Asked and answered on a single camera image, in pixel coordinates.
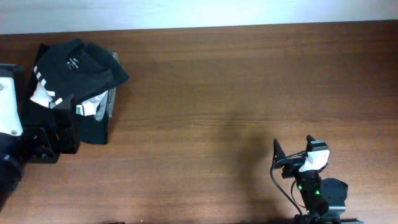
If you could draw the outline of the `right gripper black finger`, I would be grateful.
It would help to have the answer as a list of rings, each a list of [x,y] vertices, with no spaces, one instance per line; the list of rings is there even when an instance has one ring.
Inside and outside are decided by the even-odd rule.
[[[316,140],[311,135],[307,135],[306,140],[307,140],[307,146],[306,146],[307,152],[328,150],[328,145],[323,140]]]
[[[286,155],[277,139],[273,140],[273,161],[274,162],[279,162],[280,160],[283,160],[286,158]]]

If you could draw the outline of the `dark green t-shirt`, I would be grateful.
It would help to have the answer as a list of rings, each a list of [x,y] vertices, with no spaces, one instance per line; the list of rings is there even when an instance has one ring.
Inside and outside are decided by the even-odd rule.
[[[47,108],[70,95],[80,104],[129,78],[109,50],[81,39],[40,45],[32,69],[37,85],[30,100]]]

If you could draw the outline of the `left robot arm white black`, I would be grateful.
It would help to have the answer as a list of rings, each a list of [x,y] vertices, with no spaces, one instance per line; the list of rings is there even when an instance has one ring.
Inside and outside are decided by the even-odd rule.
[[[75,154],[80,146],[74,95],[53,109],[25,101],[20,119],[20,136],[1,134],[2,207],[20,185],[26,164],[55,164],[61,154]]]

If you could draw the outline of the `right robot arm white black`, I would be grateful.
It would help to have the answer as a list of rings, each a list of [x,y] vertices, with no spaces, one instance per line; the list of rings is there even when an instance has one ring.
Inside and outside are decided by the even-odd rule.
[[[298,210],[294,216],[295,223],[342,223],[341,214],[346,210],[348,184],[336,178],[320,177],[320,172],[328,165],[329,147],[326,142],[316,140],[311,135],[306,140],[305,150],[289,156],[285,155],[279,141],[273,140],[271,180]],[[282,170],[282,178],[294,179],[292,187],[300,192],[302,206],[277,183],[273,175],[276,169]]]

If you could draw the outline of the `folded white t-shirt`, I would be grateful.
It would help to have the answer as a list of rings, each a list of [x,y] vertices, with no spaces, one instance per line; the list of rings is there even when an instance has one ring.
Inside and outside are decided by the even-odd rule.
[[[61,98],[54,100],[53,99],[54,96],[55,93],[53,91],[46,90],[43,84],[41,84],[41,82],[38,82],[33,95],[30,97],[30,100],[41,106],[52,109],[63,101]],[[83,101],[82,103],[76,106],[76,114],[81,116],[95,115],[98,111],[99,106],[101,105],[106,106],[107,97],[108,97],[108,91],[105,91],[100,95],[94,96],[92,98],[89,98],[88,100]]]

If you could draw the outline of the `folded black garment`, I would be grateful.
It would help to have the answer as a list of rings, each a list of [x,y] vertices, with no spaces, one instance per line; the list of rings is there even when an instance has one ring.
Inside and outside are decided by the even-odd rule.
[[[28,86],[29,100],[27,102],[33,102],[30,100],[34,88],[36,88],[37,80],[32,73],[30,83]],[[76,114],[76,121],[78,125],[78,134],[81,141],[88,144],[106,144],[108,140],[108,123],[109,114],[105,113],[102,121],[96,121],[95,116],[81,116]]]

